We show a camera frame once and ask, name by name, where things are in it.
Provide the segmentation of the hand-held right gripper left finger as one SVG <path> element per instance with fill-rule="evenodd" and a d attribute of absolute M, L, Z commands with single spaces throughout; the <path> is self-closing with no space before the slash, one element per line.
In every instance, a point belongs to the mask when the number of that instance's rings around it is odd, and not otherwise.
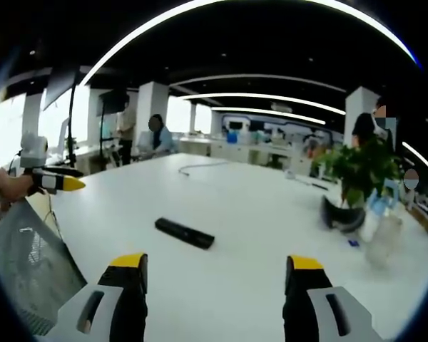
<path fill-rule="evenodd" d="M 85 285 L 59 310 L 45 341 L 143 341 L 148 307 L 148 255 L 114 259 L 95 284 Z"/>

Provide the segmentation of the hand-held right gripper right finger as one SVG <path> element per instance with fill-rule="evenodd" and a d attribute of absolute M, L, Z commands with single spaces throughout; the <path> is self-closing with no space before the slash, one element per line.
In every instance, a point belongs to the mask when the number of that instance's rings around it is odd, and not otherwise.
<path fill-rule="evenodd" d="M 333 286 L 316 259 L 290 255 L 282 309 L 286 341 L 381 341 L 371 313 L 342 286 Z"/>

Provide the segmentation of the person's left hand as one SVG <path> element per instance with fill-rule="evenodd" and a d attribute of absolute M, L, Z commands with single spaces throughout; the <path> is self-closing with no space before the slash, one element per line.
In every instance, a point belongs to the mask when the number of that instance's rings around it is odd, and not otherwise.
<path fill-rule="evenodd" d="M 33 179 L 30 175 L 12 177 L 0 168 L 0 200 L 15 202 L 27 196 L 33 184 Z"/>

